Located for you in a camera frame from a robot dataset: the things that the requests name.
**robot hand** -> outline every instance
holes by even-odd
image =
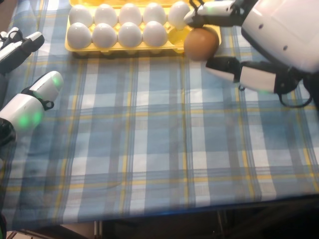
[[[31,132],[41,122],[44,112],[54,107],[62,86],[61,74],[52,71],[17,94],[0,111],[0,146]]]
[[[32,52],[37,51],[44,44],[41,32],[35,32],[23,38],[21,31],[16,27],[8,33],[1,32],[0,38],[0,74],[2,75],[17,68]]]
[[[278,94],[284,106],[287,104],[283,103],[282,94],[295,90],[303,80],[310,99],[289,107],[304,107],[314,99],[319,110],[319,57],[314,50],[319,48],[319,33],[311,31],[319,22],[315,10],[319,1],[198,1],[200,6],[190,0],[194,11],[185,16],[186,24],[240,26],[243,37],[270,61],[240,63],[232,57],[212,57],[206,64],[208,71],[252,90]],[[305,14],[296,20],[301,7]]]

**yellow egg carton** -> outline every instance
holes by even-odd
[[[178,0],[161,0],[161,1],[152,1],[152,0],[151,1],[69,0],[69,1],[70,1],[70,4],[72,6],[77,5],[77,4],[81,4],[85,7],[87,7],[89,9],[90,13],[92,14],[92,16],[95,15],[96,8],[103,3],[111,5],[114,8],[117,16],[119,15],[120,9],[123,5],[125,5],[127,3],[133,3],[140,9],[141,15],[143,16],[145,7],[151,2],[157,2],[158,4],[160,4],[164,8],[166,15],[168,15],[170,7]],[[145,25],[146,24],[144,22],[142,22],[139,25],[139,28],[140,28],[142,33],[143,33],[144,28],[145,28]],[[70,21],[68,19],[67,31],[68,31],[69,27],[70,27]],[[116,33],[118,33],[120,27],[121,27],[121,25],[119,23],[117,23],[113,27],[113,29],[116,31]],[[213,28],[217,32],[218,37],[219,37],[219,44],[220,44],[221,43],[221,34],[220,34],[219,26],[206,25],[206,27]],[[89,27],[91,33],[93,32],[94,28],[95,28],[95,24],[93,24],[91,27]],[[124,47],[124,46],[121,46],[119,44],[119,42],[117,42],[114,46],[112,46],[110,48],[99,48],[99,47],[96,47],[94,45],[94,43],[91,43],[86,48],[75,49],[75,48],[72,48],[69,46],[67,38],[65,36],[65,48],[68,51],[76,52],[79,55],[86,55],[86,54],[91,53],[91,52],[101,52],[105,55],[109,55],[109,54],[112,54],[113,52],[119,52],[119,51],[126,51],[129,54],[134,54],[137,51],[142,51],[142,50],[150,51],[152,53],[159,53],[162,50],[173,50],[176,53],[183,53],[184,52],[184,40],[185,40],[186,36],[188,35],[188,33],[192,30],[192,28],[189,26],[186,26],[183,30],[176,30],[175,27],[172,26],[168,21],[164,24],[164,28],[166,29],[166,32],[167,32],[167,42],[163,46],[160,46],[160,47],[148,46],[142,41],[142,43],[136,47]]]

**blue plaid fabric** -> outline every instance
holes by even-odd
[[[0,152],[9,230],[318,193],[314,106],[240,92],[183,56],[74,58],[70,8],[20,0],[12,20],[45,44],[8,75],[6,102],[49,71],[65,85],[33,134]],[[235,27],[218,55],[262,59]],[[301,86],[284,100],[307,98]]]

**egg carton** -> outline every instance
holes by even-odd
[[[95,15],[95,10],[96,8],[99,6],[98,4],[102,4],[102,3],[106,3],[105,1],[102,0],[94,0],[94,1],[82,1],[82,0],[73,0],[72,3],[80,3],[83,6],[85,6],[89,12],[91,13],[91,15],[94,17]],[[143,16],[144,14],[144,10],[146,8],[148,3],[145,4],[135,4],[141,12],[141,15]],[[115,10],[117,16],[119,16],[120,10],[122,5],[112,5],[109,4],[113,7],[113,9]],[[171,6],[173,5],[172,3],[168,3],[168,4],[161,4],[161,6],[164,8],[164,11],[166,13],[166,19],[169,13],[169,10],[171,8]],[[70,27],[70,20],[68,19],[67,22],[67,31]],[[89,30],[92,34],[94,28],[95,28],[95,24],[93,23],[90,27]],[[139,29],[141,30],[141,33],[143,34],[143,31],[145,29],[146,23],[144,23],[142,21],[142,23],[138,26]],[[67,36],[65,36],[65,48],[70,51],[70,52],[75,52],[78,53],[81,56],[87,55],[88,53],[98,53],[101,52],[104,55],[110,55],[114,52],[127,52],[129,54],[135,54],[137,51],[149,51],[151,53],[160,53],[162,50],[173,50],[176,53],[183,53],[184,52],[184,40],[186,38],[186,36],[190,33],[190,31],[192,30],[191,27],[189,26],[185,26],[182,30],[177,30],[172,24],[170,24],[168,21],[163,25],[163,27],[166,30],[167,33],[167,42],[163,45],[163,46],[157,46],[157,47],[153,47],[153,46],[148,46],[145,42],[141,42],[140,45],[135,46],[135,47],[124,47],[121,46],[120,43],[117,41],[117,43],[110,47],[110,48],[99,48],[97,46],[95,46],[95,44],[92,42],[88,47],[86,48],[81,48],[81,49],[75,49],[69,46],[68,44],[68,40],[67,40]],[[219,26],[212,26],[212,25],[206,25],[206,27],[208,28],[212,28],[214,29],[219,37],[219,43],[221,44],[221,34],[220,34],[220,28]],[[119,30],[121,28],[120,23],[118,22],[113,29],[115,30],[116,34],[118,34]]]

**egg carton lid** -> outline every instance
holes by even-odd
[[[127,3],[133,3],[136,6],[144,7],[147,6],[151,2],[156,2],[160,4],[162,7],[170,7],[178,0],[69,0],[71,6],[80,4],[86,7],[98,7],[99,5],[105,3],[111,5],[112,7],[122,7]]]

